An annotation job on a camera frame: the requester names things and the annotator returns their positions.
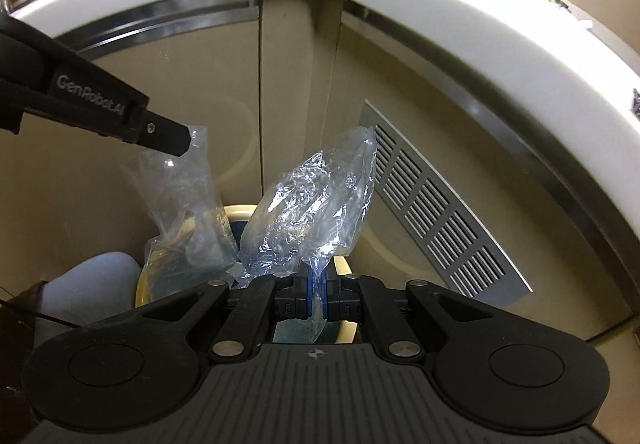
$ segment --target metal bolt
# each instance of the metal bolt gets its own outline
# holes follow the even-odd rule
[[[226,340],[218,341],[211,347],[213,353],[223,358],[239,356],[244,350],[244,345],[240,341]]]
[[[420,345],[413,341],[396,341],[389,345],[389,351],[397,358],[412,358],[420,353]]]

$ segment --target curved countertop edge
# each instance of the curved countertop edge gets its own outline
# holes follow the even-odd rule
[[[159,0],[38,0],[14,13],[50,36]],[[501,88],[582,164],[640,238],[640,78],[542,0],[353,0],[435,43]]]

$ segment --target plastic bag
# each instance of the plastic bag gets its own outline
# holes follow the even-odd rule
[[[350,254],[358,241],[373,193],[375,155],[372,129],[348,130],[334,148],[283,175],[244,228],[239,286],[272,272],[295,272],[300,259],[313,271],[311,317],[278,323],[274,341],[312,343],[324,328],[319,280],[331,258]]]
[[[146,247],[146,282],[156,300],[207,280],[233,282],[238,246],[207,159],[207,129],[192,126],[181,157],[145,150],[123,170],[160,230]]]

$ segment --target robotic arm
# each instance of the robotic arm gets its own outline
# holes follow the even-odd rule
[[[27,112],[180,156],[188,128],[146,109],[149,98],[34,28],[0,14],[0,128]]]

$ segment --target metal vent grille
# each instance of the metal vent grille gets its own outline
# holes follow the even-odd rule
[[[457,193],[368,102],[360,124],[376,132],[376,190],[452,290],[497,307],[531,292]]]

